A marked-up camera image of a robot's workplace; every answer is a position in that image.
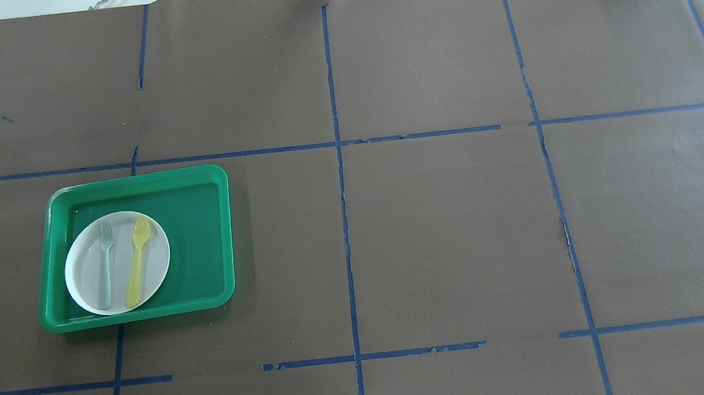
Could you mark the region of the yellow plastic spoon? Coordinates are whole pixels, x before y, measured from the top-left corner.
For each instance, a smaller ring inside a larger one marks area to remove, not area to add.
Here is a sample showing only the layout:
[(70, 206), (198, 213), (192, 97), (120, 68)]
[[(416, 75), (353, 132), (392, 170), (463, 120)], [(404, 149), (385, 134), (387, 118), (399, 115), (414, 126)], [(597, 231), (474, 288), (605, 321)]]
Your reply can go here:
[(150, 239), (152, 233), (151, 224), (147, 217), (140, 216), (136, 219), (132, 232), (132, 242), (135, 251), (132, 256), (132, 265), (130, 277), (128, 278), (128, 292), (126, 295), (125, 305), (134, 309), (141, 303), (141, 288), (142, 288), (142, 258), (145, 244)]

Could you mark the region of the green plastic tray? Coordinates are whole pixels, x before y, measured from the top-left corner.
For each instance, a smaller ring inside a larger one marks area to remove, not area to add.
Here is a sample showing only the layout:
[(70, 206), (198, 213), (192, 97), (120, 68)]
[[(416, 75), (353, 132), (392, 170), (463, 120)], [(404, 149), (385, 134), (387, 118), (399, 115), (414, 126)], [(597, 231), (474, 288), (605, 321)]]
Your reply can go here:
[[(228, 176), (201, 165), (65, 187), (48, 201), (38, 317), (49, 333), (70, 333), (152, 320), (225, 304), (234, 294)], [(99, 217), (137, 211), (160, 224), (172, 258), (161, 288), (139, 308), (115, 316), (83, 310), (65, 284), (76, 236)]]

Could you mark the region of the white round plate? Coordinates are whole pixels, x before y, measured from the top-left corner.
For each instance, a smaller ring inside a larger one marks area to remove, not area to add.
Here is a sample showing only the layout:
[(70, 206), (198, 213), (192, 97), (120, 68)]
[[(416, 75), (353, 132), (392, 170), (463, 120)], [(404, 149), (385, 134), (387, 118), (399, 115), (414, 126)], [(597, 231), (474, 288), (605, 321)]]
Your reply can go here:
[[(137, 211), (110, 213), (91, 222), (80, 235), (76, 236), (68, 251), (64, 267), (66, 289), (83, 310), (99, 316), (115, 316), (136, 309), (128, 308), (125, 305), (125, 298), (128, 292), (132, 256), (135, 251), (132, 232), (134, 223), (140, 216), (149, 220), (152, 233), (142, 253), (142, 294), (141, 303), (136, 308), (145, 304), (161, 288), (168, 275), (170, 258), (172, 258), (170, 241), (163, 227), (150, 216)], [(99, 307), (102, 258), (98, 225), (102, 217), (108, 217), (112, 222), (115, 237), (111, 251), (114, 303), (109, 310), (101, 310)]]

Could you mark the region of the pale green plastic fork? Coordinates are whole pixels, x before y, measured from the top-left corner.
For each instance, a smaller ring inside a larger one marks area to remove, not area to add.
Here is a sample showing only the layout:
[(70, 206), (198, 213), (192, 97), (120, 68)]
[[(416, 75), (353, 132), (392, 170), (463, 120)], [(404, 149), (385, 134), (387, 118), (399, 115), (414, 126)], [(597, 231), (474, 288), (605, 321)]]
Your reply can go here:
[(114, 303), (113, 300), (113, 282), (111, 268), (111, 251), (114, 247), (115, 237), (113, 232), (112, 222), (108, 217), (100, 218), (98, 225), (98, 239), (101, 252), (101, 279), (100, 279), (100, 299), (99, 307), (101, 310), (109, 310)]

